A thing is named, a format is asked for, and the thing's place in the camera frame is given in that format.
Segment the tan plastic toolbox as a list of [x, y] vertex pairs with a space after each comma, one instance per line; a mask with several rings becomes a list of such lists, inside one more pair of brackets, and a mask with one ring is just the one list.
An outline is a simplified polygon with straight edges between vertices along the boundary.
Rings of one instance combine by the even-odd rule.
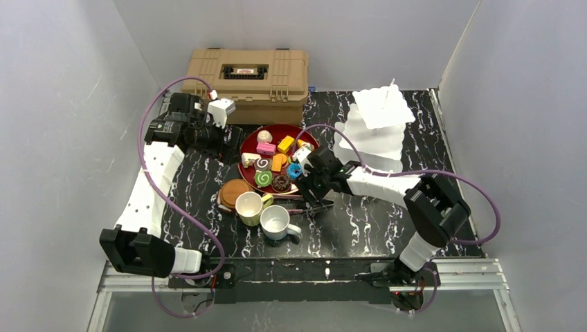
[[[299, 125], [309, 95], [309, 56], [303, 50], [194, 50], [181, 91], [209, 101], [206, 84], [235, 102], [231, 125]], [[205, 84], [195, 80], [204, 79]]]

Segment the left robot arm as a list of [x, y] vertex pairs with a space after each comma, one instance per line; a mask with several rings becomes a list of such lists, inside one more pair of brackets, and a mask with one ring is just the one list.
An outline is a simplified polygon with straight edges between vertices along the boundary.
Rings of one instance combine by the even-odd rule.
[[161, 237], [161, 219], [174, 176], [190, 150], [229, 163], [238, 153], [242, 130], [226, 129], [236, 109], [227, 98], [205, 102], [190, 93], [172, 93], [166, 110], [144, 135], [143, 160], [132, 193], [114, 228], [102, 230], [100, 245], [116, 271], [149, 277], [195, 275], [202, 271], [198, 250], [176, 248]]

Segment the pink handled metal tongs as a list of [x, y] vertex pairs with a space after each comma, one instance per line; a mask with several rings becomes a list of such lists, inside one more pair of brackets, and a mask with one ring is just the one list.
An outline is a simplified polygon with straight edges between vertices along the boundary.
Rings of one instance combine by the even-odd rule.
[[273, 198], [275, 203], [294, 203], [295, 207], [286, 208], [290, 215], [315, 214], [334, 206], [334, 202], [328, 199], [322, 199], [316, 204], [308, 203], [301, 195], [296, 194], [274, 195]]

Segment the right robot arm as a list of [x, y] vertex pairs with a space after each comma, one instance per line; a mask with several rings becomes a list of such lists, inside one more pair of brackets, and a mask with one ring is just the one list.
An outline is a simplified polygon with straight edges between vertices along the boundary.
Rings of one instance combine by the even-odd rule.
[[393, 263], [363, 275], [364, 280], [414, 279], [436, 253], [447, 246], [471, 214], [451, 182], [437, 174], [377, 176], [358, 161], [342, 163], [332, 151], [298, 149], [292, 181], [304, 199], [319, 204], [330, 192], [369, 196], [407, 209], [415, 234]]

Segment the red round tray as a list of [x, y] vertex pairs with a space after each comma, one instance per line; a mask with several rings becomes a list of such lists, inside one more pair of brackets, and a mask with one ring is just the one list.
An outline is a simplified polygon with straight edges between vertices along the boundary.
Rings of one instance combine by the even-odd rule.
[[[257, 153], [257, 136], [261, 130], [267, 130], [273, 137], [272, 144], [277, 145], [285, 136], [291, 136], [295, 138], [302, 129], [295, 125], [291, 124], [270, 124], [264, 127], [260, 127], [256, 129], [250, 134], [247, 134], [243, 143], [240, 147], [240, 153]], [[253, 166], [244, 167], [241, 163], [238, 165], [238, 170], [242, 178], [254, 189], [259, 192], [263, 192], [266, 194], [278, 194], [278, 195], [285, 195], [285, 194], [296, 194], [298, 192], [298, 188], [292, 183], [289, 191], [287, 192], [275, 192], [273, 188], [269, 185], [266, 187], [258, 187], [254, 181], [255, 169]]]

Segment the white tiered cake stand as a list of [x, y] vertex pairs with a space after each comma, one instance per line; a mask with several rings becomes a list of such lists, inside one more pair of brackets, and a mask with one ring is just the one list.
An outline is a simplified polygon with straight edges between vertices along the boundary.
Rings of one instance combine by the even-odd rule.
[[342, 163], [363, 160], [378, 172], [401, 172], [404, 131], [415, 116], [399, 87], [391, 82], [388, 86], [354, 91], [352, 97], [347, 120], [337, 122], [335, 128], [350, 139], [359, 155], [338, 133], [334, 134], [334, 155]]

